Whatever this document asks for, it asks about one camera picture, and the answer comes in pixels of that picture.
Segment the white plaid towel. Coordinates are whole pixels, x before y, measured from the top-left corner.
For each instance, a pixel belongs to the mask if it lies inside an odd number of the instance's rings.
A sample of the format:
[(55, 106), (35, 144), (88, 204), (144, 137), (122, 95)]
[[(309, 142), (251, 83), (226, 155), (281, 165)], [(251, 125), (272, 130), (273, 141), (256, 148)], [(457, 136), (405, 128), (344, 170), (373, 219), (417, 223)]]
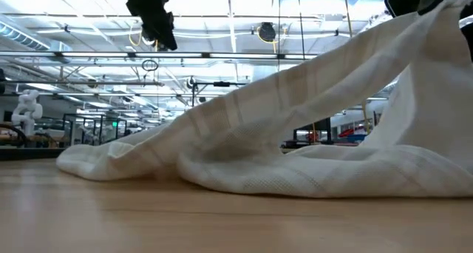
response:
[[(57, 167), (94, 181), (177, 175), (208, 189), (306, 198), (473, 197), (473, 62), (460, 31), (473, 0), (444, 0)], [(358, 146), (283, 153), (283, 137), (395, 85)]]

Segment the black overhead stand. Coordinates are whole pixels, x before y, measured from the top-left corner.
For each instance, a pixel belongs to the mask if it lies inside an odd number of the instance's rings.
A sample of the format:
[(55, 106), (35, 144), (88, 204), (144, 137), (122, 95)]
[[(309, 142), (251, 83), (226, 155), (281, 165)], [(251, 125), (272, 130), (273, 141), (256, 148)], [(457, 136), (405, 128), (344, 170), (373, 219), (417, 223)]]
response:
[(195, 100), (196, 97), (198, 96), (199, 92), (197, 91), (197, 88), (202, 86), (203, 88), (201, 91), (203, 91), (207, 86), (213, 86), (213, 87), (240, 87), (240, 86), (245, 86), (246, 83), (237, 83), (237, 82), (227, 82), (227, 81), (214, 81), (214, 82), (192, 82), (191, 83), (191, 105), (194, 107), (195, 106)]

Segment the white robot figure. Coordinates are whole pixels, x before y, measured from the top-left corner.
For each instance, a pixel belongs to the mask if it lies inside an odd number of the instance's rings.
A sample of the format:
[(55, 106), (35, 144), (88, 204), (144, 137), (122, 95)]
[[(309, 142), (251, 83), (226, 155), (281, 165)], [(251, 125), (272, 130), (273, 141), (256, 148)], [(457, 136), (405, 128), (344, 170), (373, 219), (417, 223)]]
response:
[(13, 126), (21, 127), (26, 136), (33, 135), (35, 121), (43, 116), (43, 107), (37, 102), (38, 90), (24, 90), (18, 97), (18, 105), (11, 116)]

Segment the red tray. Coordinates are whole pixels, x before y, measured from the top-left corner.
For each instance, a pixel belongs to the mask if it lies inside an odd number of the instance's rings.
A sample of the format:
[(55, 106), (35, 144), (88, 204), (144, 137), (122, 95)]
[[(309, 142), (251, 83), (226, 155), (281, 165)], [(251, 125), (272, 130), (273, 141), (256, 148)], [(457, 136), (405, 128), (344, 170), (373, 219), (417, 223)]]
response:
[(366, 135), (367, 132), (363, 126), (355, 126), (353, 128), (346, 129), (338, 134), (339, 138), (347, 138), (350, 135)]

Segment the black monitor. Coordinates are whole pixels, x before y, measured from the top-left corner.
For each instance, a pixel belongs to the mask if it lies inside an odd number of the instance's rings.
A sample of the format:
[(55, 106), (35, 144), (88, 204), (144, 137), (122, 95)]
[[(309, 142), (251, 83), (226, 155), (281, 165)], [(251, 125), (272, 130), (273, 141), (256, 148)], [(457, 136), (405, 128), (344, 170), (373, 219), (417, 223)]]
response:
[(293, 140), (309, 144), (333, 144), (330, 118), (299, 127), (293, 131)]

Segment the black glass enclosure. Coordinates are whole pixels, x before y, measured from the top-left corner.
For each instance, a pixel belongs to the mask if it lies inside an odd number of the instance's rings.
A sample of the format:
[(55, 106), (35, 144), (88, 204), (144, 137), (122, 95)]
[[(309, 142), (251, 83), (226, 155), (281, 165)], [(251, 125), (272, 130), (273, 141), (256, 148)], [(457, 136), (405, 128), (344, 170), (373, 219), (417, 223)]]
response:
[(128, 121), (124, 118), (99, 114), (66, 113), (62, 118), (67, 146), (89, 144), (93, 146), (117, 140), (125, 135)]

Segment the black table frame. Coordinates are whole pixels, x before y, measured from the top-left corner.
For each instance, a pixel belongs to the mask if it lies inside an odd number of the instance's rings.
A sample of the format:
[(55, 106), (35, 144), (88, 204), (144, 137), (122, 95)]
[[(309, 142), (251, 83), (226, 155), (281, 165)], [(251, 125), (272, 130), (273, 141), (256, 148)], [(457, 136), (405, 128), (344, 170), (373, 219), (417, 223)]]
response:
[(0, 161), (57, 158), (63, 151), (64, 148), (2, 148), (0, 149)]

